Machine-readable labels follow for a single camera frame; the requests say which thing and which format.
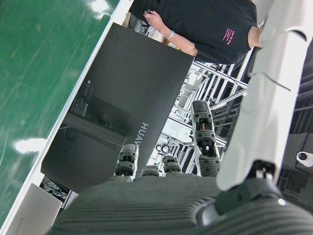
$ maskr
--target bracelet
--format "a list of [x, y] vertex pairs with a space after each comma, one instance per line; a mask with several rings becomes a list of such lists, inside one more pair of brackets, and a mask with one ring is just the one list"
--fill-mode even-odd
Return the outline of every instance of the bracelet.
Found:
[[170, 39], [173, 35], [174, 35], [174, 31], [172, 31], [172, 33], [169, 35], [169, 36], [167, 36], [167, 37], [165, 37], [166, 39]]

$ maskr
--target person's hand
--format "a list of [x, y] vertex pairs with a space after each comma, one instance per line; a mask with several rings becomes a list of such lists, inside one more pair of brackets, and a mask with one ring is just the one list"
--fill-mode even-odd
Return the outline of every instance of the person's hand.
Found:
[[166, 27], [161, 19], [161, 16], [156, 11], [151, 11], [151, 14], [145, 11], [143, 16], [146, 18], [149, 25], [160, 33]]

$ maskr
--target person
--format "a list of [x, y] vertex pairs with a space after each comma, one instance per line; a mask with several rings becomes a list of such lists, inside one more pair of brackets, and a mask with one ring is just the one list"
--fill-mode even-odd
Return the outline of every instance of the person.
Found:
[[134, 0], [129, 12], [196, 61], [234, 64], [260, 47], [251, 0]]

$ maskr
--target green floor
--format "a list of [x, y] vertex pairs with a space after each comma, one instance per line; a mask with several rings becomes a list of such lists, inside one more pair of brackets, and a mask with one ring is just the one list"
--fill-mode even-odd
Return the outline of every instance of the green floor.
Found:
[[118, 2], [0, 0], [0, 225]]

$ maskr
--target white camera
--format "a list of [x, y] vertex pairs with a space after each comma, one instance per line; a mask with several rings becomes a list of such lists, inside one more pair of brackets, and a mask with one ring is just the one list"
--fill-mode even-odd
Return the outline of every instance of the white camera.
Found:
[[297, 154], [297, 160], [306, 167], [313, 166], [313, 154], [307, 152], [299, 152]]

